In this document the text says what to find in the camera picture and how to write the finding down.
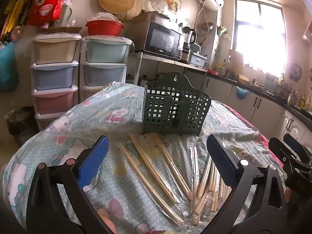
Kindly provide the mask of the kitchen window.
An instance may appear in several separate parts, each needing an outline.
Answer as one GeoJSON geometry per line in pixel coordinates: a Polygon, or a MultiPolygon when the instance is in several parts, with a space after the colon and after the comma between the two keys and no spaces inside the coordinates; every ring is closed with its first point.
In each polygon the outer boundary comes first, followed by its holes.
{"type": "Polygon", "coordinates": [[[247,68],[276,77],[285,72],[287,40],[281,6],[257,0],[234,0],[232,48],[247,68]]]}

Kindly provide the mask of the right pastel drawer tower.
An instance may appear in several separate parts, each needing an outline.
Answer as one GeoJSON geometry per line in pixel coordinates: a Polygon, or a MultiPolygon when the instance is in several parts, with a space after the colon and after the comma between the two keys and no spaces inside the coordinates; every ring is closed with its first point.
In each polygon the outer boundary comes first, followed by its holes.
{"type": "Polygon", "coordinates": [[[79,97],[84,101],[112,81],[125,82],[133,41],[110,35],[83,37],[79,60],[79,97]]]}

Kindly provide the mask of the white kitchen cabinets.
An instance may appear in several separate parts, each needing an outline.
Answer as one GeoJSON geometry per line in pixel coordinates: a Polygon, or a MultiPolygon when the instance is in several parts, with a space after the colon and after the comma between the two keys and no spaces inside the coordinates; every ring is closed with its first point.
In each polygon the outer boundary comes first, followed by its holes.
{"type": "Polygon", "coordinates": [[[311,119],[278,99],[243,83],[208,74],[204,91],[217,100],[236,110],[253,124],[267,139],[282,140],[289,133],[300,144],[311,149],[311,119]],[[244,100],[236,97],[236,87],[249,91],[244,100]]]}

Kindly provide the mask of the light blue dish box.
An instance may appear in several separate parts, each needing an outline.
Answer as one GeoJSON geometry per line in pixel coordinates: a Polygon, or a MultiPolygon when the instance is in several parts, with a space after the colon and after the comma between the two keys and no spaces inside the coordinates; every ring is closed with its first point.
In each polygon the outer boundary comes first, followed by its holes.
{"type": "Polygon", "coordinates": [[[194,66],[203,67],[207,58],[200,54],[190,52],[189,63],[194,66]]]}

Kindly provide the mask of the left pastel drawer tower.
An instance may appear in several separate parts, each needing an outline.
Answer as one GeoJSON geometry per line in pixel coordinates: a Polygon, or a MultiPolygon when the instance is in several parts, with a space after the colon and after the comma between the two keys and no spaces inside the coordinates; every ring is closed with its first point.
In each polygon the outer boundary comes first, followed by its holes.
{"type": "Polygon", "coordinates": [[[81,43],[77,33],[39,34],[32,40],[31,97],[40,130],[78,103],[81,43]]]}

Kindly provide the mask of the red plastic basin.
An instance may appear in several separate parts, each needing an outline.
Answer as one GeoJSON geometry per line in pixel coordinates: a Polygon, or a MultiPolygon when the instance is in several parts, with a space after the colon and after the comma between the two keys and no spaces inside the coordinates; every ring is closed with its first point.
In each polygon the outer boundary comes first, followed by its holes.
{"type": "Polygon", "coordinates": [[[110,20],[92,20],[86,23],[88,35],[118,36],[124,28],[124,24],[110,20]]]}

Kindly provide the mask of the pink blanket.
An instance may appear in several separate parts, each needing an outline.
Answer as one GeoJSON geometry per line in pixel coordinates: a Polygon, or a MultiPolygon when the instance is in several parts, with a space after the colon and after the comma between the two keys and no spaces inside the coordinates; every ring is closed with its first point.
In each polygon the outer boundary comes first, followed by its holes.
{"type": "Polygon", "coordinates": [[[277,162],[278,166],[280,166],[281,168],[283,168],[284,164],[280,161],[280,159],[278,159],[276,157],[276,155],[272,152],[272,150],[269,149],[269,140],[261,134],[261,132],[253,125],[251,124],[249,121],[247,121],[243,116],[241,116],[236,110],[234,110],[233,108],[231,108],[230,106],[223,104],[222,105],[224,107],[226,107],[229,111],[231,111],[237,118],[239,118],[246,126],[248,126],[249,128],[252,128],[253,130],[256,130],[260,135],[258,136],[258,141],[260,142],[260,144],[269,152],[271,158],[277,162]]]}

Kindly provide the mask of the wooden chopsticks pair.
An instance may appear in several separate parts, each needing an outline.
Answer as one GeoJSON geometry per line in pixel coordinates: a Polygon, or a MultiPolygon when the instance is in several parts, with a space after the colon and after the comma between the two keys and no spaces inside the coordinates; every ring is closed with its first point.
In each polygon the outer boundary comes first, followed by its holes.
{"type": "Polygon", "coordinates": [[[143,183],[145,188],[148,190],[148,193],[151,195],[153,200],[156,202],[156,204],[160,207],[160,209],[166,213],[166,215],[177,225],[182,225],[184,223],[183,219],[177,215],[177,213],[174,212],[172,208],[162,199],[162,197],[159,196],[159,194],[156,192],[156,190],[152,187],[152,185],[148,182],[148,180],[145,178],[145,176],[142,174],[142,172],[139,170],[139,168],[136,166],[135,162],[131,159],[129,153],[127,152],[125,146],[119,145],[119,149],[125,156],[128,164],[130,165],[132,171],[135,173],[135,175],[139,178],[139,180],[143,183]]]}
{"type": "Polygon", "coordinates": [[[216,167],[214,167],[213,171],[213,184],[211,190],[212,202],[210,205],[210,211],[217,212],[229,196],[232,189],[224,183],[224,180],[216,167]]]}
{"type": "Polygon", "coordinates": [[[145,153],[145,151],[143,150],[143,147],[139,144],[138,140],[136,139],[136,137],[132,134],[129,133],[129,137],[132,141],[132,143],[134,144],[135,148],[137,149],[141,159],[143,159],[146,167],[149,169],[149,171],[151,172],[151,174],[153,175],[153,177],[155,178],[155,180],[157,181],[157,183],[159,184],[159,186],[162,188],[162,190],[165,192],[165,194],[168,196],[168,198],[173,202],[173,203],[177,203],[176,198],[174,197],[174,194],[171,192],[171,190],[167,187],[167,184],[165,182],[165,180],[162,178],[162,176],[159,174],[159,172],[157,171],[157,169],[153,166],[153,164],[150,162],[147,154],[145,153]]]}
{"type": "Polygon", "coordinates": [[[192,194],[193,198],[197,196],[198,188],[199,188],[199,167],[198,167],[198,154],[197,147],[190,146],[190,157],[191,157],[191,167],[193,171],[192,178],[192,194]]]}
{"type": "Polygon", "coordinates": [[[194,210],[192,213],[192,221],[191,221],[193,226],[197,226],[200,222],[201,213],[208,200],[208,195],[210,193],[210,190],[212,189],[210,180],[213,179],[213,175],[214,175],[214,166],[213,166],[212,158],[209,155],[200,186],[197,190],[197,195],[195,196],[195,205],[194,205],[194,210]]]}
{"type": "Polygon", "coordinates": [[[192,199],[192,193],[191,190],[184,180],[183,176],[179,172],[177,166],[175,165],[173,159],[171,158],[170,154],[168,153],[166,147],[162,143],[161,139],[159,138],[158,134],[152,133],[152,136],[154,137],[155,141],[157,142],[157,145],[159,146],[161,153],[163,154],[164,159],[166,160],[166,163],[168,164],[170,170],[172,171],[177,183],[180,185],[182,188],[184,194],[186,197],[191,200],[192,199]]]}

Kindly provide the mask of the black blender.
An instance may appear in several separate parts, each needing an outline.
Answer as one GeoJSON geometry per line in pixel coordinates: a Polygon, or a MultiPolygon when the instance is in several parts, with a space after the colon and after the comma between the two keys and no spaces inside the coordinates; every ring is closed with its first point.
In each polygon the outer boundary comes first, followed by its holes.
{"type": "Polygon", "coordinates": [[[196,31],[194,28],[183,27],[182,29],[184,43],[183,43],[183,51],[181,54],[181,61],[184,63],[189,62],[190,57],[190,45],[196,41],[196,31]]]}

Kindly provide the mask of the steel shelf rack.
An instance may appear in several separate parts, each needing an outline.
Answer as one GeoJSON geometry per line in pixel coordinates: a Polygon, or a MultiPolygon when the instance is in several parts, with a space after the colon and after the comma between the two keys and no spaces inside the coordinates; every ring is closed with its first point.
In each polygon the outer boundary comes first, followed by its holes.
{"type": "Polygon", "coordinates": [[[148,60],[149,62],[151,61],[152,63],[156,63],[157,69],[159,65],[163,66],[162,67],[163,71],[161,71],[161,73],[172,72],[177,69],[178,72],[182,72],[184,75],[187,75],[188,70],[192,71],[193,73],[202,74],[203,79],[201,83],[196,83],[196,85],[197,86],[200,85],[200,89],[202,91],[204,90],[205,81],[207,78],[207,69],[203,67],[167,59],[167,58],[160,57],[160,56],[154,56],[154,55],[144,53],[144,52],[134,53],[133,57],[136,57],[134,81],[133,81],[134,85],[138,85],[139,83],[142,62],[144,62],[144,60],[148,60]]]}

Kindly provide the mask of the cartoon print tablecloth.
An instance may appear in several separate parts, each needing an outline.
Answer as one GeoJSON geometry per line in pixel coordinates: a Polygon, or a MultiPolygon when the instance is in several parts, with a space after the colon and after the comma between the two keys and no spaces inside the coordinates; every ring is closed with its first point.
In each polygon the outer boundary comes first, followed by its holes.
{"type": "Polygon", "coordinates": [[[76,105],[46,129],[29,139],[11,158],[1,175],[1,196],[20,224],[26,223],[27,198],[36,167],[64,164],[77,158],[100,136],[109,150],[91,183],[83,188],[91,204],[105,213],[118,233],[199,233],[210,222],[212,191],[204,184],[200,195],[187,196],[178,183],[178,171],[188,188],[211,168],[206,147],[214,135],[222,145],[252,165],[277,164],[268,140],[229,107],[199,100],[193,94],[187,125],[201,126],[199,134],[158,137],[143,131],[144,89],[112,82],[76,105]]]}

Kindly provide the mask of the dark green utensil caddy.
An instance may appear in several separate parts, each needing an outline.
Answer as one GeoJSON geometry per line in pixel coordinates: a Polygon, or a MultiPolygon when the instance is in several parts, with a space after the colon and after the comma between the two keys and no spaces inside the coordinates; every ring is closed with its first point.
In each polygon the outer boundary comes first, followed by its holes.
{"type": "Polygon", "coordinates": [[[145,84],[142,132],[198,136],[211,102],[184,74],[168,72],[145,84]]]}

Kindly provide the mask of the black microwave oven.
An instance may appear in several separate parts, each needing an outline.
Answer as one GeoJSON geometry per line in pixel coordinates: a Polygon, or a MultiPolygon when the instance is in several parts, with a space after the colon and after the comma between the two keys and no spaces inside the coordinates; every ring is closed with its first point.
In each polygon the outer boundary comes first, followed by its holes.
{"type": "Polygon", "coordinates": [[[131,23],[125,36],[134,42],[136,52],[148,52],[174,60],[181,58],[181,34],[154,21],[131,23]]]}

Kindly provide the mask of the pastel drawer tower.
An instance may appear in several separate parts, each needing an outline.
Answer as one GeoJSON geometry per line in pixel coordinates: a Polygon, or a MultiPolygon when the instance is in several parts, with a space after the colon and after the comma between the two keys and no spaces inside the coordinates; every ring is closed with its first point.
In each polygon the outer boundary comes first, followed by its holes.
{"type": "Polygon", "coordinates": [[[83,37],[79,60],[79,97],[84,101],[112,81],[125,82],[133,41],[110,35],[83,37]]]}
{"type": "Polygon", "coordinates": [[[77,33],[39,34],[32,40],[31,97],[40,130],[78,103],[81,43],[77,33]]]}

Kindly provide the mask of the red plastic bag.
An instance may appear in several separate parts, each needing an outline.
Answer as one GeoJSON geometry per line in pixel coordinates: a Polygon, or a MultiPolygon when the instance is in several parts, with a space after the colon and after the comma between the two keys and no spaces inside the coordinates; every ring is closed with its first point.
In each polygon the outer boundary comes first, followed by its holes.
{"type": "Polygon", "coordinates": [[[60,19],[63,0],[33,0],[28,24],[40,27],[60,19]]]}

